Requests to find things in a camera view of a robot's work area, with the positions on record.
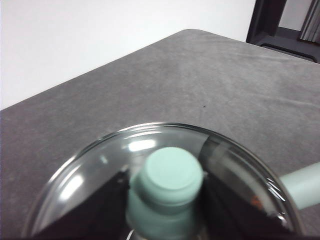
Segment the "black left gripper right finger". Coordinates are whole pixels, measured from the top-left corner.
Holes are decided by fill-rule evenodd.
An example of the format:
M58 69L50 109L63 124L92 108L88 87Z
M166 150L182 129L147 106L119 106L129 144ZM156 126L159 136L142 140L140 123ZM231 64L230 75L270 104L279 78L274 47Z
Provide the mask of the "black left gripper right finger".
M211 240L288 240L293 233L205 173L199 202Z

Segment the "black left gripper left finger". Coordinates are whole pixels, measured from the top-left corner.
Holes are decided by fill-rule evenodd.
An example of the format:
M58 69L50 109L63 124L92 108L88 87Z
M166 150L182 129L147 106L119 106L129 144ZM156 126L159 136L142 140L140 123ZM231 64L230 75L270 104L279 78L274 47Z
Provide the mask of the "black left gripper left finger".
M35 240L124 240L129 175L118 172L83 203L34 235Z

